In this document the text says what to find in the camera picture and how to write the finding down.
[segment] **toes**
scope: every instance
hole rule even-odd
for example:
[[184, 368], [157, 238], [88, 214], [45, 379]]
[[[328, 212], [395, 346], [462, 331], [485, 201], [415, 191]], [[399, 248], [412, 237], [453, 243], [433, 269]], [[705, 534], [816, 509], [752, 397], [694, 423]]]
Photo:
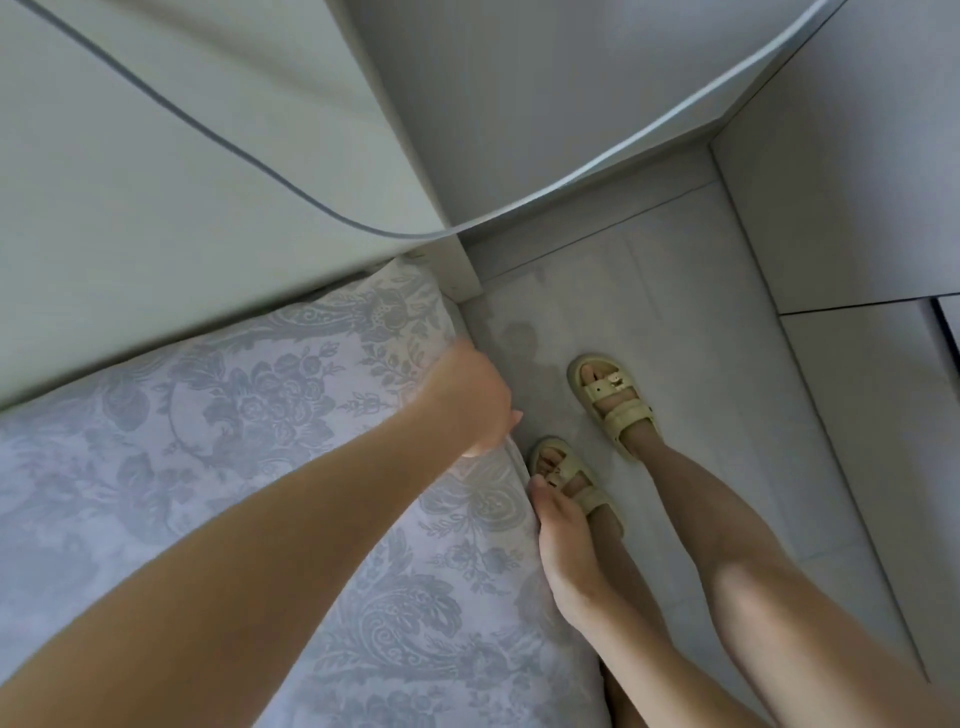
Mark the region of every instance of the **toes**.
[[550, 463], [554, 468], [564, 462], [564, 454], [553, 448], [544, 448], [540, 453], [540, 457]]
[[564, 462], [565, 455], [557, 449], [544, 448], [540, 451], [540, 457], [537, 458], [537, 473], [540, 475], [550, 474], [558, 465]]
[[592, 364], [584, 364], [584, 366], [580, 368], [580, 379], [584, 382], [584, 384], [590, 384], [592, 381], [596, 381], [599, 378], [600, 377], [597, 376], [596, 372], [593, 371]]
[[602, 379], [615, 371], [616, 367], [606, 361], [591, 361], [580, 368], [580, 379], [584, 384], [590, 384], [592, 381]]

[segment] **hand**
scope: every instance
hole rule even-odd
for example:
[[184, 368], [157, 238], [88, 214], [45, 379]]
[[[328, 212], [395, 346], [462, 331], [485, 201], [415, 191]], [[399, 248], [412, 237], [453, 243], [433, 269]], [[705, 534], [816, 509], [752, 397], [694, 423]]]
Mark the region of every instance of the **hand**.
[[530, 481], [530, 500], [540, 519], [540, 559], [550, 591], [564, 619], [577, 627], [585, 610], [611, 590], [597, 563], [587, 517], [542, 475]]
[[437, 360], [420, 396], [465, 432], [468, 457], [500, 445], [523, 417], [511, 409], [510, 388], [493, 364], [466, 339], [458, 339]]

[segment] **mattress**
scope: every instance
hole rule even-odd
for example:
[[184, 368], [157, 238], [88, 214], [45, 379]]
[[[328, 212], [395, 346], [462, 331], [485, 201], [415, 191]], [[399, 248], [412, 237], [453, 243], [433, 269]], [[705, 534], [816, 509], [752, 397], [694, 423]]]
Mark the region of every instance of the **mattress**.
[[[389, 417], [452, 337], [436, 282], [398, 259], [0, 415], [0, 680], [178, 538]], [[257, 725], [609, 724], [525, 481], [508, 442], [427, 489]]]

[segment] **knee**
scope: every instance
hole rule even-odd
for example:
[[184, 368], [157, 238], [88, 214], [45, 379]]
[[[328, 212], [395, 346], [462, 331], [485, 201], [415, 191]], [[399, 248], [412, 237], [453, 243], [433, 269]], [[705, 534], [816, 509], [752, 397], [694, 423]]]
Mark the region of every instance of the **knee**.
[[711, 610], [719, 621], [779, 630], [795, 623], [808, 582], [787, 559], [746, 560], [724, 564], [708, 589]]

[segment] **cabinet door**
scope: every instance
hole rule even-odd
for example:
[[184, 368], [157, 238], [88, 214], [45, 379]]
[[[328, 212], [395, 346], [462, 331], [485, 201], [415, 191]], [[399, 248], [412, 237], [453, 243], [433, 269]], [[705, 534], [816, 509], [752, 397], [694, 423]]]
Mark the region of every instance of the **cabinet door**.
[[957, 0], [847, 0], [713, 144], [780, 313], [960, 293]]
[[927, 674], [960, 696], [960, 401], [931, 303], [782, 320]]

